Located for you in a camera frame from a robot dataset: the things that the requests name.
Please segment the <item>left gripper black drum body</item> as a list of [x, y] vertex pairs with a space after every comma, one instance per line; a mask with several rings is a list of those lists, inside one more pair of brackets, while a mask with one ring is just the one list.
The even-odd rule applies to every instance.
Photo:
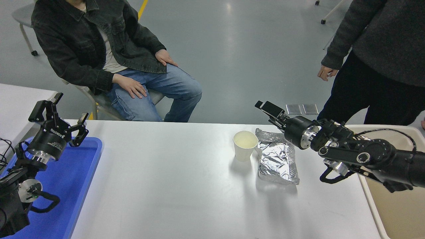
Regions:
[[53, 159], [59, 159], [65, 150], [70, 133], [65, 133], [70, 124], [63, 120], [47, 120], [41, 124], [41, 128], [28, 146], [28, 152], [47, 153]]

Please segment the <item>seated person's left hand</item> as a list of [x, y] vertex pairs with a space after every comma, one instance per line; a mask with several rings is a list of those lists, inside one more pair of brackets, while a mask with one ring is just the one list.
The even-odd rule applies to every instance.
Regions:
[[166, 66], [167, 64], [171, 64], [174, 65], [176, 67], [178, 67], [179, 65], [171, 58], [171, 56], [169, 55], [169, 52], [165, 49], [161, 49], [158, 50], [155, 53], [155, 57], [156, 59], [164, 66]]

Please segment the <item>seated person's right hand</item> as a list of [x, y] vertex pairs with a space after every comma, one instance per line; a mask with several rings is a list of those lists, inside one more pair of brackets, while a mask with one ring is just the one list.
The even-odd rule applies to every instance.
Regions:
[[114, 74], [112, 83], [118, 84], [122, 89], [128, 92], [130, 97], [133, 99], [136, 97], [139, 99], [147, 97], [147, 90], [144, 86], [132, 78], [125, 77], [121, 74]]

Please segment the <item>standing person's right hand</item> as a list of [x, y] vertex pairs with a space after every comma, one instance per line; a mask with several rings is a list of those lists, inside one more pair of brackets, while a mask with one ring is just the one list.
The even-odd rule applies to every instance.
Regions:
[[327, 82], [329, 78], [335, 77], [338, 72], [339, 70], [337, 69], [332, 69], [330, 67], [321, 65], [319, 72], [317, 73], [317, 77]]

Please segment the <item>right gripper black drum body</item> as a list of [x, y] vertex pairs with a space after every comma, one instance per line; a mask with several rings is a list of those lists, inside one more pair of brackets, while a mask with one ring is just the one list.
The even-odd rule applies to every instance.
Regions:
[[299, 149], [307, 149], [310, 147], [309, 135], [311, 128], [314, 126], [313, 121], [296, 116], [285, 120], [285, 139]]

